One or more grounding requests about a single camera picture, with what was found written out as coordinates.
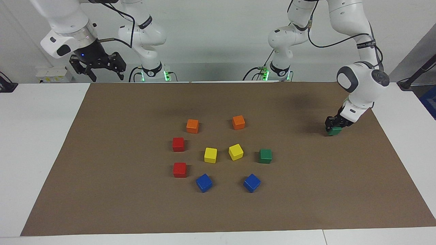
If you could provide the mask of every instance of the red block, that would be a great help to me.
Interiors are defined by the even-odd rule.
[[[186,163],[174,163],[173,174],[175,178],[186,178]]]
[[[185,139],[184,138],[173,138],[173,151],[174,152],[185,151]]]

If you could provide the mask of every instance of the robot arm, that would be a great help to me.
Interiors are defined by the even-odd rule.
[[[288,18],[290,25],[281,27],[269,35],[274,56],[269,64],[270,76],[281,81],[289,74],[292,52],[290,47],[308,40],[312,12],[319,0],[292,0]],[[377,46],[364,10],[362,0],[327,0],[330,21],[334,30],[354,37],[360,61],[342,67],[337,82],[350,93],[336,116],[327,118],[326,130],[351,126],[383,93],[389,77],[377,53]]]
[[[154,46],[163,45],[167,40],[167,34],[163,28],[153,21],[148,13],[143,0],[121,0],[124,12],[135,18],[135,30],[132,41],[132,49],[141,59],[141,69],[145,78],[149,80],[166,79],[165,64],[159,59]],[[123,41],[130,41],[132,26],[122,26],[118,36]]]
[[[117,1],[88,0],[87,2],[116,3]],[[30,2],[50,24],[51,31],[41,41],[41,46],[49,55],[61,58],[74,52],[70,64],[78,74],[88,75],[94,82],[97,79],[92,72],[94,68],[114,71],[123,80],[126,63],[117,52],[106,54],[98,41],[94,26],[80,8],[83,0],[30,0]]]
[[[339,69],[337,82],[349,94],[338,114],[328,117],[325,125],[330,132],[333,128],[351,126],[357,122],[374,101],[389,85],[389,76],[383,72],[383,64],[378,56],[376,41],[371,25],[365,16],[361,0],[348,0],[345,4],[338,0],[327,0],[330,22],[334,30],[354,37],[360,61]]]
[[[293,58],[290,48],[308,41],[307,31],[314,7],[313,1],[292,0],[288,10],[290,24],[277,28],[269,34],[268,43],[274,49],[274,55],[269,64],[270,79],[287,80]]]

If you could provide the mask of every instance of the brown tabletop surface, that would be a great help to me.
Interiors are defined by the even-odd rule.
[[[346,96],[334,83],[92,84],[21,235],[436,226],[371,110],[326,136]],[[257,163],[261,148],[271,164]],[[187,178],[173,177],[175,162]],[[204,173],[213,187],[201,193]],[[252,173],[262,183],[249,193]]]

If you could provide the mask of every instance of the black stand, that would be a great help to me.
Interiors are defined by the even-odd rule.
[[[405,82],[397,82],[398,86],[401,88],[401,90],[403,91],[411,91],[410,86],[412,85],[412,83],[418,78],[420,77],[423,73],[425,73],[426,71],[428,71],[428,69],[430,69],[430,67],[432,67],[433,64],[436,63],[436,54],[431,57],[429,59],[429,61],[427,61],[417,72],[415,72],[413,74],[413,76],[411,76],[407,81]]]
[[[12,93],[17,86],[18,83],[7,82],[0,76],[0,93]]]

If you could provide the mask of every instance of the cube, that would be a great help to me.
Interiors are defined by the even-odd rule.
[[[184,138],[173,138],[173,151],[174,152],[185,151],[185,139]]]
[[[186,178],[187,176],[186,163],[174,163],[173,175],[175,178]]]
[[[230,157],[233,161],[241,159],[244,156],[244,151],[239,144],[229,147],[228,153],[230,154]]]
[[[234,116],[232,120],[233,129],[239,130],[245,128],[245,120],[243,116]]]
[[[341,127],[334,127],[328,132],[328,135],[335,136],[335,135],[338,135],[341,131],[342,131]]]
[[[270,164],[273,160],[273,153],[270,149],[260,149],[259,151],[259,163]]]
[[[186,124],[186,132],[188,133],[198,133],[198,127],[200,123],[198,120],[189,119],[188,123]]]
[[[201,192],[206,192],[212,187],[212,180],[209,178],[207,174],[203,174],[196,181],[198,188],[200,188]]]
[[[250,193],[253,193],[257,187],[260,185],[260,180],[256,177],[256,175],[251,174],[248,176],[248,178],[244,181],[244,187],[247,188],[247,190]]]
[[[217,162],[218,150],[215,148],[206,148],[204,152],[204,161],[206,163],[216,163]]]

